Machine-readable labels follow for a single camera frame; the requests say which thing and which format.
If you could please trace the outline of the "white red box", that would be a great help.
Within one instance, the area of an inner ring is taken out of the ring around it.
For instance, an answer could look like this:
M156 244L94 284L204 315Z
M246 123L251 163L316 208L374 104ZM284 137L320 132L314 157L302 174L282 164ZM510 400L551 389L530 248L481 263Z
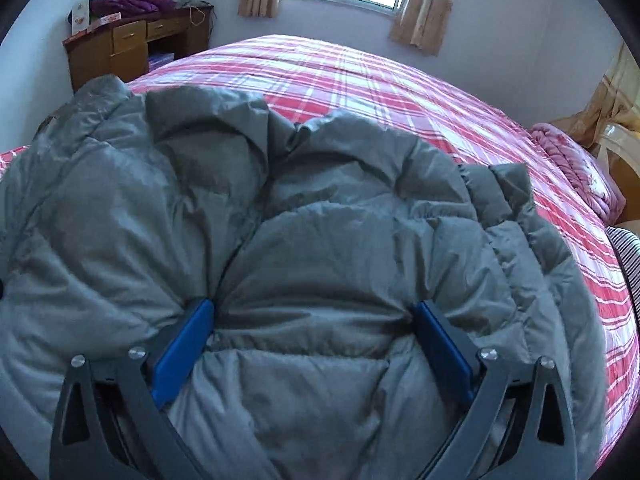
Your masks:
M81 32L85 32L89 28L90 22L89 0L76 2L70 11L70 29L72 30L72 35L75 36Z

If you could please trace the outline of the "striped pillow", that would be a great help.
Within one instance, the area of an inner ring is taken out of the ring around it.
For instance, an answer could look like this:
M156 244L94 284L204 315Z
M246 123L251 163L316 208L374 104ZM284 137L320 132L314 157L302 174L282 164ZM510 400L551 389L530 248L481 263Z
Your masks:
M617 226L608 226L606 235L610 241L620 268L623 271L631 296L636 321L640 307L640 240L637 234Z

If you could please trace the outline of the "wooden desk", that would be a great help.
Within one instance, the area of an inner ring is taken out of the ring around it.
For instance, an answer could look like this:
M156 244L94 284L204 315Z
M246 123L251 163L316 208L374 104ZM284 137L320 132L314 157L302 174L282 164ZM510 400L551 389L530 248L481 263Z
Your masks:
M133 81L152 72L152 57L170 54L175 60L209 48L215 8L184 6L101 25L63 42L70 84L77 91L89 80L115 75Z

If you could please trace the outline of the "yellow curtain at right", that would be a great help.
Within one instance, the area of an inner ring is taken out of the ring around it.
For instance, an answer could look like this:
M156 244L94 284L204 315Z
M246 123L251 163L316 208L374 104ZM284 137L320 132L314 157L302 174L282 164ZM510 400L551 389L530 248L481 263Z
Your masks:
M603 136L607 124L639 135L639 66L623 42L587 105L576 114L552 122L583 148L591 148Z

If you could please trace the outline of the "purple garment on desk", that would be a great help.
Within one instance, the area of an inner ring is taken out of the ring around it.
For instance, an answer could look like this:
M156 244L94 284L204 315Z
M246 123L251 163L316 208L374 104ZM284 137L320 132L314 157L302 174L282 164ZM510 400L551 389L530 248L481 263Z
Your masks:
M174 0L89 0L92 15L98 18L120 13L123 18L156 12L169 12L175 9Z

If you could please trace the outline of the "cream chair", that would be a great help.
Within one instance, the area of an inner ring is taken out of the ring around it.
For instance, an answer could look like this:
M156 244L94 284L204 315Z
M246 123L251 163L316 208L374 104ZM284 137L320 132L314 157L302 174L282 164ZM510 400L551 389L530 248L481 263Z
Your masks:
M601 168L622 188L639 185L639 135L607 122L591 148Z

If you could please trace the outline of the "pink folded blanket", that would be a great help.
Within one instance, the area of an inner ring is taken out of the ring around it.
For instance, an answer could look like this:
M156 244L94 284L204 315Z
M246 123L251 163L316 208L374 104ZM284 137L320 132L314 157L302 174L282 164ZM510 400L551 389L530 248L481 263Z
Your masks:
M560 168L580 198L607 226L614 226L623 213L626 198L600 162L554 125L538 122L529 129L529 134Z

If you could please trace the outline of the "right beige curtain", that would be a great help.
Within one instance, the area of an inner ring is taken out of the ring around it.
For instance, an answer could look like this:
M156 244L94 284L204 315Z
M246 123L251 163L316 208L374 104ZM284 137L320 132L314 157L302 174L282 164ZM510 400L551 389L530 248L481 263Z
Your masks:
M454 0L401 0L390 39L426 56L439 55Z

